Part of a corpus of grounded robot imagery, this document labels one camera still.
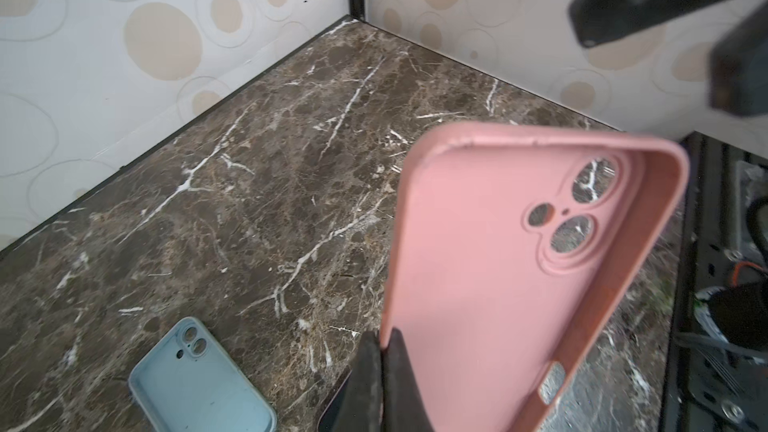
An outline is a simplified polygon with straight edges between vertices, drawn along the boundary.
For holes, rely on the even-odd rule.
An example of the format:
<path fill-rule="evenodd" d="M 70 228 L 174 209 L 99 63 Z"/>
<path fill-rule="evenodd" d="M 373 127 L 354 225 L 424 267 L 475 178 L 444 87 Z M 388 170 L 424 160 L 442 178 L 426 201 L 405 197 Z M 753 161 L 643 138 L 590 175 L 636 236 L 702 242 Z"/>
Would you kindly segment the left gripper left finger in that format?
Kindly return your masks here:
<path fill-rule="evenodd" d="M 360 336 L 344 391 L 334 399 L 335 416 L 329 431 L 380 431 L 382 416 L 382 357 L 374 332 Z"/>

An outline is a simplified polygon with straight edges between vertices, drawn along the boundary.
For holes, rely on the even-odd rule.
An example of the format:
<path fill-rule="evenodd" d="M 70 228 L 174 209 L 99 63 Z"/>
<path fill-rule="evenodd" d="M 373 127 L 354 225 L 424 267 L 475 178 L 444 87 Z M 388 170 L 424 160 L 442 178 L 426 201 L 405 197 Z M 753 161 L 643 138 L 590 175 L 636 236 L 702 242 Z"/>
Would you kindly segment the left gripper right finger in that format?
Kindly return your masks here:
<path fill-rule="evenodd" d="M 402 332 L 393 328 L 382 353 L 382 430 L 432 432 Z"/>

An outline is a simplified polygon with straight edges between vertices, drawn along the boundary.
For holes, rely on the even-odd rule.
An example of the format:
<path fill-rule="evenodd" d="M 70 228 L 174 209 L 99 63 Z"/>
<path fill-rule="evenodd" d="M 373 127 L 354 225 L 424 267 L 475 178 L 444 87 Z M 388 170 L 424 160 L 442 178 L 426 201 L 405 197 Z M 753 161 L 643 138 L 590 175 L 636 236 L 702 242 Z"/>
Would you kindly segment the light blue phone case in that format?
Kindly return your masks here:
<path fill-rule="evenodd" d="M 131 393 L 156 431 L 275 431 L 277 415 L 204 324 L 185 317 L 138 362 Z"/>

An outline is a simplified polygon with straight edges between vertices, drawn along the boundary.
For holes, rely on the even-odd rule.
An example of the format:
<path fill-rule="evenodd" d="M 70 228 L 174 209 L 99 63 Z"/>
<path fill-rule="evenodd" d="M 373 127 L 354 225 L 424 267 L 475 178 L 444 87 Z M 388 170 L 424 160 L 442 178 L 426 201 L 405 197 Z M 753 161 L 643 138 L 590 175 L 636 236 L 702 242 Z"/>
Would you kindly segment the pink cased smartphone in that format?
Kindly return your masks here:
<path fill-rule="evenodd" d="M 457 122 L 400 176 L 380 342 L 404 337 L 436 431 L 533 431 L 571 379 L 681 199 L 675 142 Z"/>

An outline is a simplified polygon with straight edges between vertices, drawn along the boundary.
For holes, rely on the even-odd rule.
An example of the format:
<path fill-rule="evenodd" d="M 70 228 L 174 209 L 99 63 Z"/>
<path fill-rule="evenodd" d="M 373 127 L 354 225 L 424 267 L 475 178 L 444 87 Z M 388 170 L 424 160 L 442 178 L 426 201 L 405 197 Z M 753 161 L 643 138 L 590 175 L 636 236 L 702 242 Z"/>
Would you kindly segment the purple smartphone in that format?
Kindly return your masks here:
<path fill-rule="evenodd" d="M 333 430 L 344 402 L 349 376 L 349 371 L 343 374 L 337 381 L 336 388 L 327 397 L 325 407 L 317 421 L 317 432 L 331 432 Z"/>

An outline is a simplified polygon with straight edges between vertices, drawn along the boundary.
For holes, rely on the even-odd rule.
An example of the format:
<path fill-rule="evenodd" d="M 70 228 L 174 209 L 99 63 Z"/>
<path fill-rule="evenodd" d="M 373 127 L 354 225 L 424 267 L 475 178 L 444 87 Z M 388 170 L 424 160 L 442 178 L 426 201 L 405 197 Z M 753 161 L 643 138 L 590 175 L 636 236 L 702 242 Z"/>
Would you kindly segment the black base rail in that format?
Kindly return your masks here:
<path fill-rule="evenodd" d="M 662 431 L 767 428 L 767 161 L 693 133 Z"/>

